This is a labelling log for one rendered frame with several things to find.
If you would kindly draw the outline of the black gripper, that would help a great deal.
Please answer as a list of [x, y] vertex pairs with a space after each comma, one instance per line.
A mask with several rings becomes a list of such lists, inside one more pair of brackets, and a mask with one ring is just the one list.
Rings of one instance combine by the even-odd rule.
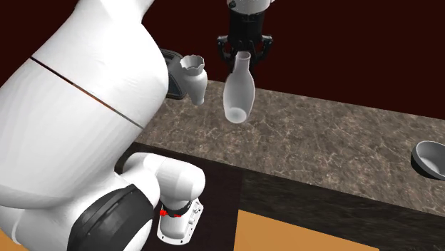
[[273, 45], [273, 37], [262, 35], [265, 11], [256, 14], [241, 14], [229, 10], [229, 33], [217, 37], [220, 58], [232, 72], [235, 64], [236, 49], [250, 49], [250, 73], [255, 75], [256, 65], [265, 60]]

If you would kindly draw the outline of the white bottle vase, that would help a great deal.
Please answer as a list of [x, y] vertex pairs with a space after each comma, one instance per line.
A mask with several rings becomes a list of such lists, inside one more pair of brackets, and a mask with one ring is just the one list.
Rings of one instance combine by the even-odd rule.
[[238, 51], [232, 73], [227, 77], [223, 91], [225, 117], [231, 123], [247, 120], [255, 101], [255, 81], [250, 67], [251, 54]]

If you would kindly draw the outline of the white vase with scalloped rim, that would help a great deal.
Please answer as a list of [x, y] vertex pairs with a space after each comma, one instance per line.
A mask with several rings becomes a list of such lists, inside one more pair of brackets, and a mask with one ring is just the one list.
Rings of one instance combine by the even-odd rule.
[[205, 90], [208, 84], [208, 75], [205, 71], [205, 60], [199, 55], [187, 55], [180, 60], [180, 72], [185, 91], [195, 106], [205, 101]]

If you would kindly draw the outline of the grey bowl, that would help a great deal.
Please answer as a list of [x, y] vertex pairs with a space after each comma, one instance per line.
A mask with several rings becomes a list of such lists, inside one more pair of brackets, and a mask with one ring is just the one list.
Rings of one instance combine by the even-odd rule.
[[425, 178], [445, 181], [445, 145], [424, 140], [411, 151], [411, 166]]

